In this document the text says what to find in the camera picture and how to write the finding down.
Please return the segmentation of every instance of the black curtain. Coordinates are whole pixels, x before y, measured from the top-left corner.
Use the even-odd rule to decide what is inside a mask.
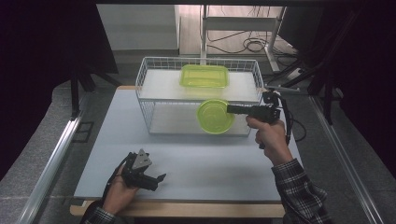
[[[365,3],[332,65],[341,107],[394,176],[395,22],[390,2]]]
[[[0,10],[3,178],[71,71],[118,71],[93,1],[6,0]]]

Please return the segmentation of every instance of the green plate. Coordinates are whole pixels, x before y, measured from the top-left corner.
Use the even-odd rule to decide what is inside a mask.
[[[210,99],[202,102],[197,109],[197,119],[207,133],[225,133],[233,126],[234,115],[227,113],[227,101]]]
[[[228,69],[217,65],[186,64],[181,68],[180,86],[224,88],[228,86]]]

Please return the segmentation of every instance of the wire basket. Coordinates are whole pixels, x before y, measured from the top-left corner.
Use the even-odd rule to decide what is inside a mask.
[[[186,88],[179,85],[186,64],[221,65],[229,71],[229,86]],[[149,133],[208,134],[196,120],[196,110],[207,99],[234,105],[258,105],[262,75],[255,60],[147,57],[143,59],[135,89]],[[220,135],[248,136],[246,115],[235,115],[233,126]]]

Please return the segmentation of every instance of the white shelf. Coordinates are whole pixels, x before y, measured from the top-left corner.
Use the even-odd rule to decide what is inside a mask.
[[[229,72],[230,85],[226,88],[185,88],[179,85],[179,78],[179,70],[148,69],[139,99],[157,101],[218,98],[258,103],[256,84],[250,72]]]

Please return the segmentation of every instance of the metal frame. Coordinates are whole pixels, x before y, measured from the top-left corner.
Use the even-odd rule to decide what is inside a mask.
[[[238,17],[208,17],[207,5],[204,5],[202,17],[202,40],[201,40],[201,58],[206,58],[206,34],[209,30],[218,31],[268,31],[271,37],[267,45],[264,46],[265,53],[274,73],[279,73],[280,69],[274,57],[273,48],[276,41],[276,35],[282,22],[285,8],[282,7],[276,18],[238,18]]]
[[[83,95],[80,104],[84,106],[87,101],[88,97]],[[82,114],[83,112],[79,112],[75,118],[72,118],[67,122],[61,138],[55,146],[55,149],[53,150],[43,173],[35,184],[35,188],[30,194],[30,197],[23,207],[21,215],[16,223],[33,223],[35,215],[37,214],[44,197],[50,188],[52,180],[55,177],[62,160],[64,159],[64,155],[70,145],[70,142],[73,139],[73,135],[81,121]]]
[[[332,148],[334,149],[335,154],[340,161],[344,172],[346,173],[346,177],[348,178],[350,185],[354,189],[356,195],[358,196],[358,200],[361,203],[361,207],[363,208],[364,213],[369,219],[370,223],[384,223],[384,220],[378,213],[378,209],[376,208],[375,202],[370,195],[368,189],[364,186],[361,178],[358,175],[355,167],[352,164],[349,156],[347,155],[346,150],[344,149],[343,144],[338,138],[337,132],[335,131],[332,125],[329,125],[326,121],[326,118],[320,112],[322,111],[322,106],[320,100],[317,96],[310,96],[309,100],[311,101],[312,106],[317,112],[318,118],[320,120],[323,129],[328,136],[329,140],[332,143]]]

